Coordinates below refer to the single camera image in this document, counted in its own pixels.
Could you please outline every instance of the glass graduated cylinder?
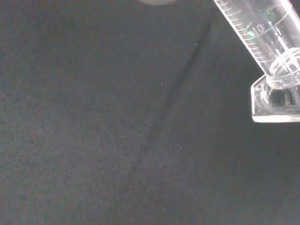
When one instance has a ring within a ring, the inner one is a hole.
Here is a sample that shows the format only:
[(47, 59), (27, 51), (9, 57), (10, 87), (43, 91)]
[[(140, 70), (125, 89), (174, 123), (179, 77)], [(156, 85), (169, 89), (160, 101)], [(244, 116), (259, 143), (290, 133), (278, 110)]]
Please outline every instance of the glass graduated cylinder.
[(300, 18), (289, 0), (214, 0), (274, 89), (300, 84)]

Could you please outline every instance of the dark fabric surface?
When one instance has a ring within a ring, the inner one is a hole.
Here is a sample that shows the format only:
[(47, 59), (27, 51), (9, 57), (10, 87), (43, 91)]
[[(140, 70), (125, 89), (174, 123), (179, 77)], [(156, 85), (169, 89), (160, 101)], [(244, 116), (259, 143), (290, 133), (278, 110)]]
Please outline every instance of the dark fabric surface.
[(1, 3), (0, 224), (295, 225), (298, 124), (212, 1)]

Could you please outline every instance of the hexagonal glass base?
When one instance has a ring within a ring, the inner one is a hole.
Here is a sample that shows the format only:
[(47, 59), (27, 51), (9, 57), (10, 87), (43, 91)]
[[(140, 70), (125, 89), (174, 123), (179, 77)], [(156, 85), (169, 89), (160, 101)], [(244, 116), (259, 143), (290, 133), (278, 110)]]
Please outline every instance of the hexagonal glass base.
[(260, 123), (300, 122), (300, 86), (276, 90), (264, 75), (251, 87), (252, 118)]

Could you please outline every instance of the cylinder base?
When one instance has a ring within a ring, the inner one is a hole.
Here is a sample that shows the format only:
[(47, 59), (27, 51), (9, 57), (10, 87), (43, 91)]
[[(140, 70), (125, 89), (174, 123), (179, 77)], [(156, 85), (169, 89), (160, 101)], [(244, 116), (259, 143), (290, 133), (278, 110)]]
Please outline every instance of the cylinder base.
[(252, 118), (260, 123), (300, 122), (300, 85), (274, 89), (267, 76), (251, 87)]

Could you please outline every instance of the white object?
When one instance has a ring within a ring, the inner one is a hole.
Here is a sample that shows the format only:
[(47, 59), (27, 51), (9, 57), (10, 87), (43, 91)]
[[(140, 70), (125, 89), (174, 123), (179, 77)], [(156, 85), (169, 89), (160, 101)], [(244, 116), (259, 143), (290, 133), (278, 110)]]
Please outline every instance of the white object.
[(170, 3), (173, 3), (176, 0), (139, 0), (139, 1), (147, 5), (162, 6), (162, 5), (168, 5)]
[(300, 18), (289, 0), (214, 0), (265, 73), (251, 87), (255, 122), (300, 122)]

